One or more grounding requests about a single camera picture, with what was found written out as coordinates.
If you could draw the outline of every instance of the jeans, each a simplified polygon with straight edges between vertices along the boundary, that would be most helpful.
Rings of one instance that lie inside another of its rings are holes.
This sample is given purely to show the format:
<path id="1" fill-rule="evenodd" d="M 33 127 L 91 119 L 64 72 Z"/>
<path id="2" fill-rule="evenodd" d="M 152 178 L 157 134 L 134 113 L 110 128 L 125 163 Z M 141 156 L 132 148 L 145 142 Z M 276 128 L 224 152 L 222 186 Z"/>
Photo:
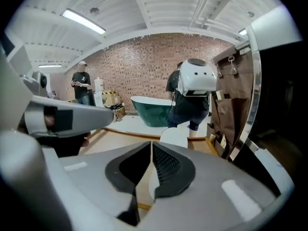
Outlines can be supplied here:
<path id="1" fill-rule="evenodd" d="M 168 115 L 168 128 L 176 128 L 178 124 L 190 121 L 189 128 L 197 131 L 200 123 L 206 118 L 208 110 L 199 110 L 198 112 L 189 112 L 187 114 L 178 115 L 174 113 L 174 109 Z"/>
<path id="2" fill-rule="evenodd" d="M 88 95 L 85 95 L 81 98 L 76 99 L 78 104 L 90 105 L 90 98 Z"/>

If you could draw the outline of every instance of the baseball cap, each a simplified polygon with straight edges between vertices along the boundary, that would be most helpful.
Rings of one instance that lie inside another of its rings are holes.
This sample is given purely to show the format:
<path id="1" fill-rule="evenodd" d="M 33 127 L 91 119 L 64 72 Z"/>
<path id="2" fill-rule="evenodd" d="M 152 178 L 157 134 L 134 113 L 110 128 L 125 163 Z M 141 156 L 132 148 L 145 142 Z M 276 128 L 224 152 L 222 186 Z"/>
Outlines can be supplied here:
<path id="1" fill-rule="evenodd" d="M 80 62 L 78 63 L 78 65 L 85 65 L 85 66 L 88 66 L 88 65 L 86 64 L 85 61 L 80 61 Z"/>

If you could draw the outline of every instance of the white ceiling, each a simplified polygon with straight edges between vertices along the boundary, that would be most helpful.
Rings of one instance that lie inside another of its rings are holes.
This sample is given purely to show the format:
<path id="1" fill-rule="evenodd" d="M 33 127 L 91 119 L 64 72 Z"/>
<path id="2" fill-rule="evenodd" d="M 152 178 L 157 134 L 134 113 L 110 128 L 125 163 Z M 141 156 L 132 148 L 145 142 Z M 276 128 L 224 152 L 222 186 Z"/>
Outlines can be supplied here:
<path id="1" fill-rule="evenodd" d="M 9 28 L 26 45 L 34 68 L 62 64 L 55 71 L 65 72 L 109 45 L 155 33 L 194 33 L 237 43 L 244 40 L 239 30 L 279 4 L 279 0 L 25 0 Z M 96 16 L 90 14 L 93 7 L 100 9 Z M 101 25 L 106 33 L 62 17 L 66 8 Z"/>

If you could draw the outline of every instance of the cardboard box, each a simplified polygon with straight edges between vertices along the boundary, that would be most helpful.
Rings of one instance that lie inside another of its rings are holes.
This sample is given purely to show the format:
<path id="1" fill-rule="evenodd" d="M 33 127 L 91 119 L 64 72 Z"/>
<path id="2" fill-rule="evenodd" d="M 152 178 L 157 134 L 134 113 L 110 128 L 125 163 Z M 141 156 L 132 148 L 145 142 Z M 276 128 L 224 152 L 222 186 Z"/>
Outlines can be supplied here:
<path id="1" fill-rule="evenodd" d="M 121 119 L 122 117 L 125 116 L 125 108 L 124 107 L 121 107 L 119 109 L 116 109 L 113 111 L 114 114 L 116 115 L 116 118 L 117 119 Z"/>
<path id="2" fill-rule="evenodd" d="M 116 96 L 116 97 L 107 97 L 106 98 L 106 101 L 104 103 L 104 105 L 116 105 L 116 104 L 119 104 L 121 103 L 120 101 L 120 97 L 119 96 Z"/>
<path id="3" fill-rule="evenodd" d="M 104 90 L 102 92 L 102 99 L 106 100 L 107 98 L 115 98 L 117 96 L 117 92 L 115 89 L 110 89 L 110 90 Z"/>

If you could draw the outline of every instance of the wooden floor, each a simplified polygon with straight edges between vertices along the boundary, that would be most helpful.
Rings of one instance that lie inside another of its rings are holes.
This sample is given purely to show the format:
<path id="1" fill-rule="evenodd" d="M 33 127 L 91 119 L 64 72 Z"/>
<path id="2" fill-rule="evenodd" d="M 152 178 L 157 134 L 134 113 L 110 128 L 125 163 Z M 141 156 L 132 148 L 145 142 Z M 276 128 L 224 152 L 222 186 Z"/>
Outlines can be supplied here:
<path id="1" fill-rule="evenodd" d="M 159 141 L 159 138 L 134 136 L 102 129 L 90 138 L 89 146 L 82 148 L 79 154 L 83 155 L 99 153 L 146 141 Z M 208 146 L 206 140 L 189 140 L 188 148 L 207 154 L 216 154 L 215 150 Z M 154 164 L 151 162 L 141 181 L 136 187 L 138 204 L 139 207 L 143 209 L 149 209 L 150 206 L 152 206 L 154 203 L 149 194 L 149 179 L 153 168 Z"/>

